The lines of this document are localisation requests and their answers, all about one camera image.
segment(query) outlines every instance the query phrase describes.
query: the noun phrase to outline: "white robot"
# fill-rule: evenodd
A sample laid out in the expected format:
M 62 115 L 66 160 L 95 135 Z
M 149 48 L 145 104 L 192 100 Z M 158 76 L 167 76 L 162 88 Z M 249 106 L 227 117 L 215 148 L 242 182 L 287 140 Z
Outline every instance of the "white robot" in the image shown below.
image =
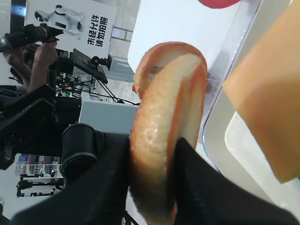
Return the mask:
M 50 22 L 52 27 L 63 29 L 65 34 L 69 34 L 76 39 L 81 39 L 80 33 L 84 31 L 84 26 L 81 22 L 85 19 L 83 12 L 78 13 L 62 5 L 57 5 L 53 13 L 48 14 L 38 10 L 35 12 L 34 16 L 40 22 Z

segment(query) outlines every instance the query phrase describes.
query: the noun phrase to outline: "poster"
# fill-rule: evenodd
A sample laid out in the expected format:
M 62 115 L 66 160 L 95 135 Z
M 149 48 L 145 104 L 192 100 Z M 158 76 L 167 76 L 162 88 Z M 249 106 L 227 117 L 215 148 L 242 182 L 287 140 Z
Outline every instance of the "poster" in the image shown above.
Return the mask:
M 84 54 L 100 58 L 108 56 L 111 33 L 117 8 L 86 0 L 28 0 L 25 25 L 63 29 L 57 36 L 57 48 L 72 52 L 74 48 Z

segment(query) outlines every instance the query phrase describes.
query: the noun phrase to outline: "bread roll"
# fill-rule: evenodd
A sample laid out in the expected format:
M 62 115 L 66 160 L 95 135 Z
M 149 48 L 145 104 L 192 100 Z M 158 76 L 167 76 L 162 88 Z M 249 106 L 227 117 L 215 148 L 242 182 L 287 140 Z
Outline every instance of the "bread roll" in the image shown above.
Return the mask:
M 138 211 L 150 225 L 172 223 L 175 204 L 172 164 L 176 142 L 184 137 L 195 148 L 203 115 L 206 61 L 198 50 L 182 48 L 176 52 L 171 48 L 178 45 L 156 46 L 145 55 L 138 69 L 143 71 L 141 79 L 153 75 L 146 73 L 153 65 L 161 68 L 152 82 L 137 82 L 147 89 L 140 92 L 142 103 L 130 137 L 130 191 Z M 184 51 L 195 54 L 183 54 Z
M 143 94 L 155 75 L 164 68 L 169 62 L 177 57 L 191 53 L 199 56 L 207 70 L 206 60 L 201 52 L 183 42 L 165 42 L 158 44 L 148 50 L 143 56 L 135 73 L 135 92 L 142 99 Z

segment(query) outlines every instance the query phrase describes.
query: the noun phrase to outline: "hand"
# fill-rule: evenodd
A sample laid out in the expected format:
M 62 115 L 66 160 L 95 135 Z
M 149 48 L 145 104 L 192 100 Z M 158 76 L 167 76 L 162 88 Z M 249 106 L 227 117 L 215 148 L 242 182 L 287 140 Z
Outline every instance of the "hand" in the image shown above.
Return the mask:
M 9 65 L 11 65 L 12 67 L 17 67 L 24 63 L 24 55 L 22 48 L 18 48 L 12 51 L 5 51 L 3 52 L 3 56 L 9 63 Z
M 55 50 L 57 42 L 44 43 L 37 48 L 34 55 L 34 62 L 44 67 L 51 66 L 58 58 L 58 54 Z

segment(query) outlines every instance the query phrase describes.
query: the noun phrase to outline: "red object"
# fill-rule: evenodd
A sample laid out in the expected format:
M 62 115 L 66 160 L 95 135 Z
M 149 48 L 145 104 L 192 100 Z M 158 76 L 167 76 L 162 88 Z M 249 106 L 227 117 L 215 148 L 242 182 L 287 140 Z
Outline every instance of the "red object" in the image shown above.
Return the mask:
M 238 3 L 240 0 L 199 0 L 209 8 L 226 8 Z

